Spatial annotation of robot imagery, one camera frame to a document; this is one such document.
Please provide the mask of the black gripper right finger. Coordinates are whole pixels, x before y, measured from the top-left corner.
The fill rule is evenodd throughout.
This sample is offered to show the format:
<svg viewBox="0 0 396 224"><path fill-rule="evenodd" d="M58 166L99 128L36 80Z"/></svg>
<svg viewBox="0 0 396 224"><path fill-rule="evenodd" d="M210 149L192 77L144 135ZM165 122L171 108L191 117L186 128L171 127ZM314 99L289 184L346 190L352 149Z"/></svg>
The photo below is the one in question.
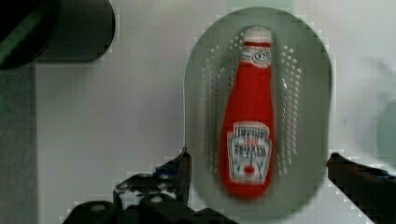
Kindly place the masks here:
<svg viewBox="0 0 396 224"><path fill-rule="evenodd" d="M396 182L387 171L350 161L332 153L328 178L374 224L395 224Z"/></svg>

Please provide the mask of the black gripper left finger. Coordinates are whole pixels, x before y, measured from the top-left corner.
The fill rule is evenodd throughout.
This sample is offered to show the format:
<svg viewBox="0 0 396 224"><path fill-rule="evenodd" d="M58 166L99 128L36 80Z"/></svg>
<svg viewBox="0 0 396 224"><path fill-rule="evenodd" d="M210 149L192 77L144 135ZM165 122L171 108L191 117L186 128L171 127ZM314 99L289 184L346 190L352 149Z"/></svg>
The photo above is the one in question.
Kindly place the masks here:
<svg viewBox="0 0 396 224"><path fill-rule="evenodd" d="M151 173L135 174L119 183L113 190L113 202L120 209L139 205L146 197L160 194L188 203L191 186L191 155L186 147L180 154Z"/></svg>

